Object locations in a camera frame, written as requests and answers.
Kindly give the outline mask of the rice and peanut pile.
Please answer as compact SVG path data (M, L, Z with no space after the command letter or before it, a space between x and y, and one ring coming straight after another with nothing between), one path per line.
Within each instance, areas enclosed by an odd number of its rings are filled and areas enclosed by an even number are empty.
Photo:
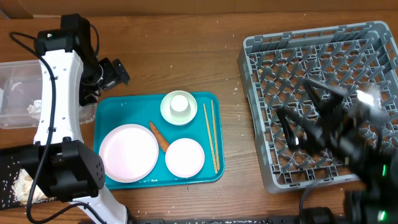
M27 205L30 188L32 187L33 179L25 169L18 172L16 179L12 185L12 192L14 194L14 201L22 205ZM47 197L38 185L35 186L32 203L41 203L55 200L55 197Z

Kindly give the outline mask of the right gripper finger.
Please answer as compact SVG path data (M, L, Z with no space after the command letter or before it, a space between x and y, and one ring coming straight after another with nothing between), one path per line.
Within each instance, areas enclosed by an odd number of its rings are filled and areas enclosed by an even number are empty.
M348 90L339 86L305 79L303 87L316 108L335 108L348 97Z
M295 136L287 118L297 123L300 120L299 114L284 107L279 108L276 111L276 114L280 121L280 125L283 129L287 146L289 147L290 150L296 151L297 149L300 148L300 139Z

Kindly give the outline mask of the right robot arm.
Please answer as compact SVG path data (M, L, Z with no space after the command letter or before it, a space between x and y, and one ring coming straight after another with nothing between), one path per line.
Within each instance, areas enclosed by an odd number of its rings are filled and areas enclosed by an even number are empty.
M276 113L289 149L310 155L328 149L356 174L366 188L346 191L344 217L336 218L327 207L300 207L300 223L397 223L397 149L382 146L382 129L389 115L381 105L376 85L368 85L349 109L343 101L346 88L306 79L303 87L318 119L279 108Z

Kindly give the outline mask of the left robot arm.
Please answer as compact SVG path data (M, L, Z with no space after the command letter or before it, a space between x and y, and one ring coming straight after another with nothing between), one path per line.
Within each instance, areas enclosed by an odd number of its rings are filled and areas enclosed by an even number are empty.
M20 152L33 189L82 209L95 223L134 223L128 208L105 184L99 155L81 135L80 108L98 101L103 91L129 81L119 60L98 58L91 45L95 27L78 14L63 15L59 29L44 30L31 49L42 71L39 126L31 145Z

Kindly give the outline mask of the large white plate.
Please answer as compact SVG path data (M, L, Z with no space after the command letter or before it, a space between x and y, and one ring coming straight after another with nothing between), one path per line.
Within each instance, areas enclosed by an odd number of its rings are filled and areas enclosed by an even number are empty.
M153 170L159 157L159 146L146 127L124 124L106 135L99 155L110 179L131 183L143 179Z

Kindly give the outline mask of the white tissue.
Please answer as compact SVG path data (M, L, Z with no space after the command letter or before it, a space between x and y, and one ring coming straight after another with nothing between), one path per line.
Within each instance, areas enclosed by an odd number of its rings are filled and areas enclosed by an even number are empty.
M42 100L34 100L32 105L29 105L27 111L29 114L41 113Z

